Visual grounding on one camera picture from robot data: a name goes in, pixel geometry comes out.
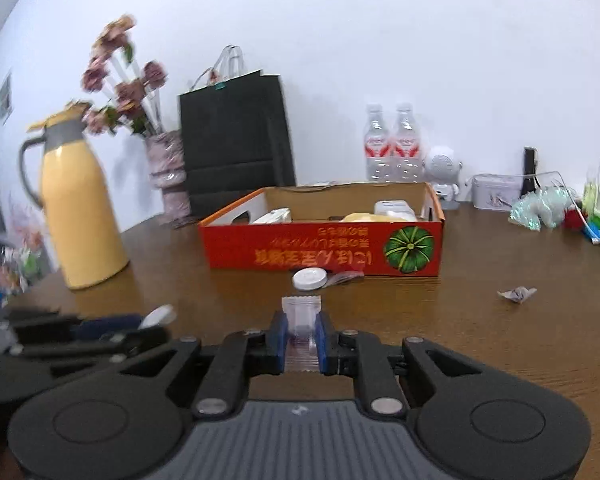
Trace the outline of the red rose ornament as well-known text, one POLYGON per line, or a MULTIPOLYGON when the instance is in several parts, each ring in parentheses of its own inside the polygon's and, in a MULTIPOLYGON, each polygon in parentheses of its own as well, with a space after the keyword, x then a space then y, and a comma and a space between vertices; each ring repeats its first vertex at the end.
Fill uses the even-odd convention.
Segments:
POLYGON ((583 231, 588 224, 586 223, 586 214, 576 207, 571 207, 565 211, 562 225, 570 231, 583 231))

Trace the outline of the crumpled clear plastic bag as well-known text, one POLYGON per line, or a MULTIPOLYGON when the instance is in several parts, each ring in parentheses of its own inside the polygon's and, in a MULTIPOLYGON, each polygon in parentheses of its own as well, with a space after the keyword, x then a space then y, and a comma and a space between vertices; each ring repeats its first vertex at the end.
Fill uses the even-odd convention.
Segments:
POLYGON ((508 221, 533 232, 540 232, 543 226, 555 229, 564 222, 566 211, 572 205, 568 188, 539 188, 513 204, 508 221))

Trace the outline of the white astronaut speaker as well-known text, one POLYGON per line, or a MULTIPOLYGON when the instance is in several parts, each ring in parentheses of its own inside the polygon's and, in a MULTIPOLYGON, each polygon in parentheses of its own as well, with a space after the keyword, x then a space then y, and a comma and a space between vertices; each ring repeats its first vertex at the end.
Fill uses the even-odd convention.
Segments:
POLYGON ((429 149, 424 159, 425 178, 437 195, 440 206, 445 210, 460 206, 460 170, 462 163, 452 148, 436 145, 429 149))

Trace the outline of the black charger stick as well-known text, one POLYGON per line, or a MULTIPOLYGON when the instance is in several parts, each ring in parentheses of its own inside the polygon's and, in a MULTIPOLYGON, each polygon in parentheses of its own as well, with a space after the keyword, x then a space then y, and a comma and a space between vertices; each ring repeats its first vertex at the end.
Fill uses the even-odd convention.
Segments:
POLYGON ((538 153, 535 148, 526 146, 524 148, 524 160, 522 161, 522 187, 520 196, 534 193, 538 187, 536 180, 536 167, 538 166, 538 153))

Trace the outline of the white round disc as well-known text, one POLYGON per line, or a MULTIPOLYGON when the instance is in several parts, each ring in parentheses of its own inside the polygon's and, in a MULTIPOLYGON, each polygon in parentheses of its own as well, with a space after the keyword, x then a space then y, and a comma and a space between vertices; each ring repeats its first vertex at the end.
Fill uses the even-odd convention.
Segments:
POLYGON ((292 276, 294 288, 302 292, 320 289, 326 285, 327 281, 328 274, 321 268, 305 268, 292 276))

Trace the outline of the white handheld device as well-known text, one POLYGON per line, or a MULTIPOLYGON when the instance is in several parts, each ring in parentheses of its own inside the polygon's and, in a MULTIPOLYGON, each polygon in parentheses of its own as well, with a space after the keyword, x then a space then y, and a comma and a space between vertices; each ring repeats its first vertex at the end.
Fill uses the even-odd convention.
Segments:
POLYGON ((289 208, 276 208, 254 219, 252 224, 279 224, 290 223, 291 221, 291 211, 289 208))

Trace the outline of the dried pink flowers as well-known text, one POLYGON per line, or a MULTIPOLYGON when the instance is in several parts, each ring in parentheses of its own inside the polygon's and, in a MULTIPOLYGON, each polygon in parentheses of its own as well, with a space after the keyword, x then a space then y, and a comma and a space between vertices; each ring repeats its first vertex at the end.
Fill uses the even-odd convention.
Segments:
POLYGON ((81 87, 106 98, 104 105, 92 104, 83 115, 91 134, 113 136, 125 128, 147 139, 164 133, 159 92, 168 75, 157 61, 137 61, 131 39, 135 25, 132 15, 123 14, 105 25, 91 47, 81 87))

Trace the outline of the small clear sachet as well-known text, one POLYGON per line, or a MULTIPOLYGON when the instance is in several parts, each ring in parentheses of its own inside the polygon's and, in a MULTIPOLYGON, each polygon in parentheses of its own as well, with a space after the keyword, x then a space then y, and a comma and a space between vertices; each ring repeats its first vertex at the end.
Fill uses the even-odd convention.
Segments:
POLYGON ((321 297, 283 297, 282 309, 287 319, 286 372, 318 372, 316 317, 322 310, 321 297))

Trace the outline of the yellow thermos jug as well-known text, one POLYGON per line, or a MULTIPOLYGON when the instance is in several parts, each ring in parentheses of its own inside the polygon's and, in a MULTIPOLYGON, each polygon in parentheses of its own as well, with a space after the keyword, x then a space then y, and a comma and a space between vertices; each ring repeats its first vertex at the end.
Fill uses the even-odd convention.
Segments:
POLYGON ((129 264, 114 218, 107 183, 84 136, 87 102, 73 102, 64 110, 29 127, 38 136, 25 140, 18 152, 22 185, 42 209, 66 285, 84 289, 107 281, 129 264), (41 144, 40 189, 27 178, 24 158, 41 144))

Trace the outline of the right water bottle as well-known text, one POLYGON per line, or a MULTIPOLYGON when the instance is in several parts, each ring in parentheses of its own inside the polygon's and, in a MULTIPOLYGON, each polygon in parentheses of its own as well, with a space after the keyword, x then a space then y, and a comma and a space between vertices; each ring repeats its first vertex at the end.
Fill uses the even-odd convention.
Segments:
POLYGON ((411 104, 401 103, 396 107, 396 126, 391 139, 394 180, 420 182, 424 176, 422 138, 411 104))

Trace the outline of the crumpled paper scrap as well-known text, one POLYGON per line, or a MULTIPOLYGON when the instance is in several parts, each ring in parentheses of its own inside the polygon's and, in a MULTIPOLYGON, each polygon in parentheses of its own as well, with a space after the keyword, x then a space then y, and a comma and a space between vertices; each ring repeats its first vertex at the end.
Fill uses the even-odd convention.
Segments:
POLYGON ((524 286, 518 286, 505 292, 498 292, 498 296, 512 302, 513 304, 522 304, 536 293, 536 288, 527 288, 524 286))

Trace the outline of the black paper bag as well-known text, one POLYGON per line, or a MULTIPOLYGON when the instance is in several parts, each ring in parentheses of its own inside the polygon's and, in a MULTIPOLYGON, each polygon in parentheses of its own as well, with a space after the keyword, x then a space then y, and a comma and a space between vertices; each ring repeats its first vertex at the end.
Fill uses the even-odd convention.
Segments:
POLYGON ((283 86, 247 72, 230 44, 180 95, 190 212, 197 220, 259 188, 297 184, 283 86))

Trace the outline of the white tin box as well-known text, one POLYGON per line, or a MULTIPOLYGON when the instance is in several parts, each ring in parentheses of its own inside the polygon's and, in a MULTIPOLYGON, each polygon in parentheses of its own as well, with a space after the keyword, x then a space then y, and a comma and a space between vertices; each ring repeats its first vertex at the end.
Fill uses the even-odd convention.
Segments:
POLYGON ((510 211, 520 199, 521 176, 475 174, 467 182, 472 206, 481 210, 510 211))

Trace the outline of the white rounded small case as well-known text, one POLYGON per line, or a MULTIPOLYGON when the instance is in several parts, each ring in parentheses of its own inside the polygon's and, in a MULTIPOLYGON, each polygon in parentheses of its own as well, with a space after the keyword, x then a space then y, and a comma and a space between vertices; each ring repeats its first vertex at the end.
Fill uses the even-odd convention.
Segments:
POLYGON ((164 327, 171 324, 175 319, 176 311, 174 307, 170 304, 163 304, 149 312, 148 315, 142 319, 138 328, 140 330, 147 330, 151 327, 164 327))

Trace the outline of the cotton swab container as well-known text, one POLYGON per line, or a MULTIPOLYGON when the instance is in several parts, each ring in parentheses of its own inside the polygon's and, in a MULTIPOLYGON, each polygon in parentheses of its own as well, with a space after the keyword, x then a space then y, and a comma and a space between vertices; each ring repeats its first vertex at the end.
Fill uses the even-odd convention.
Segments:
POLYGON ((398 221, 416 221, 414 209, 406 200, 378 200, 374 205, 374 214, 398 221))

